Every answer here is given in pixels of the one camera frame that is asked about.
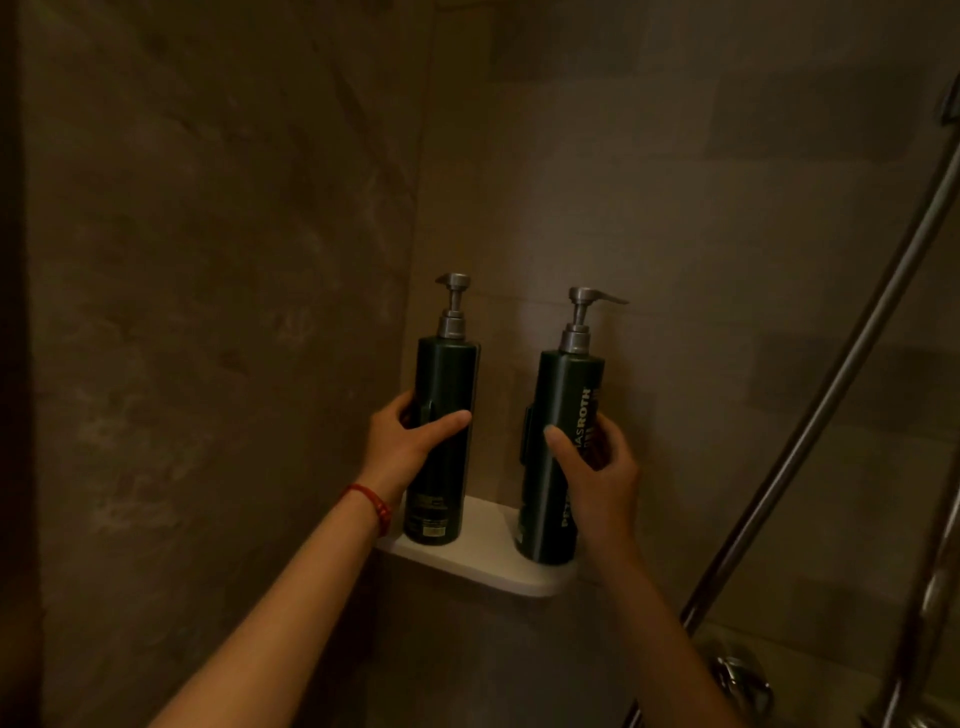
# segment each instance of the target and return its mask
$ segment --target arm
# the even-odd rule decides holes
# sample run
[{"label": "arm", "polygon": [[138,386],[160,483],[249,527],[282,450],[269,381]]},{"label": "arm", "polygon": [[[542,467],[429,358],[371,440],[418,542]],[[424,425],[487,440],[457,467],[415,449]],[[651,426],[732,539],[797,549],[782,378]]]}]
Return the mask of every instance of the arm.
[{"label": "arm", "polygon": [[[427,453],[470,421],[463,411],[404,429],[399,419],[410,400],[410,393],[401,395],[373,415],[357,477],[392,504],[399,502]],[[150,728],[289,725],[378,531],[370,501],[355,491],[347,493]]]},{"label": "arm", "polygon": [[634,541],[637,467],[620,428],[599,418],[609,464],[595,471],[556,427],[544,432],[564,470],[573,518],[610,593],[651,728],[743,728],[670,611]]}]

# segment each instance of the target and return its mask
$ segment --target chrome pipe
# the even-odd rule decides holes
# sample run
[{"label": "chrome pipe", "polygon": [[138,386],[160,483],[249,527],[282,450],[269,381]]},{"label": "chrome pipe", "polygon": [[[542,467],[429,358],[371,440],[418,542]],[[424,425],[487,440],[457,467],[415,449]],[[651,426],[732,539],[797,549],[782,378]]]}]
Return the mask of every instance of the chrome pipe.
[{"label": "chrome pipe", "polygon": [[913,725],[960,583],[960,446],[907,603],[900,642],[880,696],[864,716],[872,728]]},{"label": "chrome pipe", "polygon": [[[960,117],[960,76],[944,102],[941,112],[943,125],[956,124]],[[883,273],[880,283],[870,298],[843,350],[840,352],[820,390],[804,413],[797,428],[790,435],[773,469],[767,474],[747,509],[720,547],[707,571],[701,577],[693,595],[681,612],[681,622],[693,634],[703,622],[707,611],[730,579],[733,570],[743,559],[760,529],[770,518],[774,508],[806,457],[827,428],[841,400],[859,373],[863,362],[883,332],[890,316],[897,309],[903,292],[920,267],[926,251],[933,242],[950,206],[960,189],[960,130],[954,132],[933,182],[924,194],[917,213],[911,220],[902,243]],[[637,728],[643,724],[639,706],[634,702],[623,723],[623,728]]]}]

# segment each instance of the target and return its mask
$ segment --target hand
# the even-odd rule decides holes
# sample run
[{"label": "hand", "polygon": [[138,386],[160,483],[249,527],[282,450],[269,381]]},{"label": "hand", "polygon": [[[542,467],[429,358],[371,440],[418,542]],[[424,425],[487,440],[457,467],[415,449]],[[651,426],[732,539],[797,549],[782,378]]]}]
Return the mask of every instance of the hand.
[{"label": "hand", "polygon": [[423,467],[427,453],[446,438],[470,424],[472,415],[462,409],[436,422],[406,429],[400,422],[414,393],[405,392],[370,417],[367,454],[357,482],[374,491],[391,505],[397,505],[403,491]]},{"label": "hand", "polygon": [[[613,420],[597,415],[601,439],[591,459],[607,461],[594,470],[573,447],[563,431],[550,425],[544,432],[546,444],[557,458],[570,488],[570,506],[587,549],[596,557],[634,549],[636,517],[636,476],[638,468],[623,432]],[[602,452],[606,446],[609,453]]]}]

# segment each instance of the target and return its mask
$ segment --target person's left arm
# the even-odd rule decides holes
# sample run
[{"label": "person's left arm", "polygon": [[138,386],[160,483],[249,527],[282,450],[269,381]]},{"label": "person's left arm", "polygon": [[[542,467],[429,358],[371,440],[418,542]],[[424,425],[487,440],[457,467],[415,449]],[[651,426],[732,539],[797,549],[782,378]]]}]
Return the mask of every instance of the person's left arm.
[{"label": "person's left arm", "polygon": [[[470,413],[405,429],[411,393],[371,417],[356,482],[391,505],[427,453],[459,432]],[[282,728],[290,724],[310,675],[343,611],[379,530],[373,504],[348,492],[317,526],[253,611],[180,689],[150,728]]]}]

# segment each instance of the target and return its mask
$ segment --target pump bottle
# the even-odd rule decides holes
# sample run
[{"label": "pump bottle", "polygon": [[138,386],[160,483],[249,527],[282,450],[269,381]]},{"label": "pump bottle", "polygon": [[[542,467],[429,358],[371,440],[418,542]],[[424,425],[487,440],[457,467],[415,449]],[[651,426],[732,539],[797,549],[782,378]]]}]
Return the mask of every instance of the pump bottle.
[{"label": "pump bottle", "polygon": [[[410,425],[420,426],[461,409],[473,411],[480,346],[466,340],[461,299],[468,276],[440,276],[449,291],[449,307],[436,336],[420,339]],[[464,512],[471,427],[437,445],[407,490],[403,531],[418,544],[442,546],[460,535]]]},{"label": "pump bottle", "polygon": [[593,288],[571,288],[570,300],[573,322],[566,325],[560,347],[540,355],[537,390],[527,407],[520,445],[524,474],[516,547],[540,564],[567,563],[577,545],[566,478],[543,439],[543,429],[559,427],[581,455],[587,452],[605,363],[590,355],[587,309],[595,301],[626,303]]}]

